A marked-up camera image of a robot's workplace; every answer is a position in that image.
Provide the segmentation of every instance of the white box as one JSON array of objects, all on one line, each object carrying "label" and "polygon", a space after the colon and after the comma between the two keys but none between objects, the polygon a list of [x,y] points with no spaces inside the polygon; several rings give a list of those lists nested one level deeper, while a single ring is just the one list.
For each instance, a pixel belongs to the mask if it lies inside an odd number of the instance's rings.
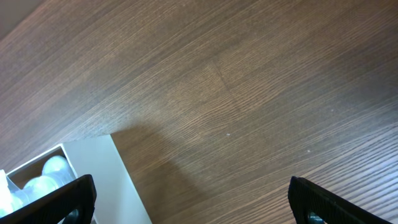
[{"label": "white box", "polygon": [[151,223],[110,135],[59,144],[7,176],[23,187],[29,179],[40,175],[44,162],[54,155],[65,156],[76,177],[93,176],[97,224]]}]

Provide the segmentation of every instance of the dark brown wood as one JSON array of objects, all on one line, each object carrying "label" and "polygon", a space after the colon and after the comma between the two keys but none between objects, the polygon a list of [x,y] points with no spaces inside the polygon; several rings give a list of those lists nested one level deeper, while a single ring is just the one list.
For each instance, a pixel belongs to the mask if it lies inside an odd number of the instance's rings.
[{"label": "dark brown wood", "polygon": [[397,1],[44,1],[0,41],[0,164],[114,133],[153,223],[398,222]]}]

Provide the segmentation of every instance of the wood grain surface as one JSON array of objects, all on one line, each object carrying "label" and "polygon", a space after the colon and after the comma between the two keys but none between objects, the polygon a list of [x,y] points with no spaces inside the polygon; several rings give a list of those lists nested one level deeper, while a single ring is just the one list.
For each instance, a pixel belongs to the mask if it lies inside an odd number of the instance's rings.
[{"label": "wood grain surface", "polygon": [[292,175],[398,223],[395,0],[44,0],[0,53],[6,171],[113,133],[153,223],[294,223]]}]

